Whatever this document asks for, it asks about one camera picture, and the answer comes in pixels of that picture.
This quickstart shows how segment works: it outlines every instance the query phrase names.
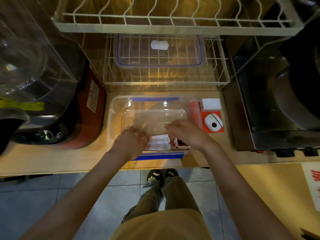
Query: plastic container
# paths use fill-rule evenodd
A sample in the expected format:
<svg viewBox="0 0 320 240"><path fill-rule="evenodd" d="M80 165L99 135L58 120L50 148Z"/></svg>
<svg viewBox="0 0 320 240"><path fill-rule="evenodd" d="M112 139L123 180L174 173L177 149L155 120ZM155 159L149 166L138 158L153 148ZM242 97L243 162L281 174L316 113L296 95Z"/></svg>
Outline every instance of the plastic container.
<svg viewBox="0 0 320 240"><path fill-rule="evenodd" d="M149 136L167 134L165 124L177 119L189 119L202 129L198 101L190 96L116 96L110 103L107 125L107 147L130 126ZM193 150L171 149L144 151L144 154L176 154Z"/></svg>
<svg viewBox="0 0 320 240"><path fill-rule="evenodd" d="M197 35L118 34L114 38L114 62L122 69L196 68L203 56L203 40Z"/></svg>

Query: olive green pants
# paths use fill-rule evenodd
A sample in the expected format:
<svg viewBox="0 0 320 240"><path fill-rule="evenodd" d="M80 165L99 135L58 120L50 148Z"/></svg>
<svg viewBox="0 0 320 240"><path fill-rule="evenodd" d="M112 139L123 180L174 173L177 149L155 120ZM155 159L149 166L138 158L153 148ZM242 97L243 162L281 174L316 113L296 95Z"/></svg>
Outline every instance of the olive green pants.
<svg viewBox="0 0 320 240"><path fill-rule="evenodd" d="M150 189L140 197L138 204L124 216L122 223L137 216L157 212L163 197L166 198L166 210L194 209L200 213L195 199L183 179L181 177L167 177L162 188L160 188L159 181L152 181Z"/></svg>

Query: shoe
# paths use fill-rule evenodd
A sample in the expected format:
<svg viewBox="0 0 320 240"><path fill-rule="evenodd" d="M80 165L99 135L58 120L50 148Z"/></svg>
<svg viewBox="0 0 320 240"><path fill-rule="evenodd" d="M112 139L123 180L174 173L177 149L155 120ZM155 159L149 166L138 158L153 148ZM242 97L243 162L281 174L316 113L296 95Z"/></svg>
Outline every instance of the shoe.
<svg viewBox="0 0 320 240"><path fill-rule="evenodd" d="M173 169L173 168L170 168L167 170L166 174L165 174L165 177L176 177L176 176L179 176L178 172Z"/></svg>
<svg viewBox="0 0 320 240"><path fill-rule="evenodd" d="M160 187L162 187L164 180L161 171L158 169L150 170L146 178L146 185L144 187L152 186L154 180L159 181Z"/></svg>

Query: small white box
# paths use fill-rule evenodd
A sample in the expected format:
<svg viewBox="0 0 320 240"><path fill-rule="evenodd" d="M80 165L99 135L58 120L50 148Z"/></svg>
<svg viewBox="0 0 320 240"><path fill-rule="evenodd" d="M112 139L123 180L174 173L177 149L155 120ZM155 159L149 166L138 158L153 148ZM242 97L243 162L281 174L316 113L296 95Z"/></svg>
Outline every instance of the small white box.
<svg viewBox="0 0 320 240"><path fill-rule="evenodd" d="M201 112L214 112L221 110L219 98L203 98L200 104Z"/></svg>

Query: hand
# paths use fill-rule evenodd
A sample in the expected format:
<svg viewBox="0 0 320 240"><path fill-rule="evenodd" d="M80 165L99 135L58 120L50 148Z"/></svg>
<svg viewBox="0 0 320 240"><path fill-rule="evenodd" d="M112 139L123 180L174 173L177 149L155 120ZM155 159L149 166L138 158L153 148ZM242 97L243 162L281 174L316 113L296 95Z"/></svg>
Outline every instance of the hand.
<svg viewBox="0 0 320 240"><path fill-rule="evenodd" d="M148 142L149 137L146 133L130 127L115 139L109 152L125 162L132 161L141 155Z"/></svg>
<svg viewBox="0 0 320 240"><path fill-rule="evenodd" d="M208 144L218 144L190 120L175 120L164 127L169 131L170 138L178 138L199 151L202 151Z"/></svg>

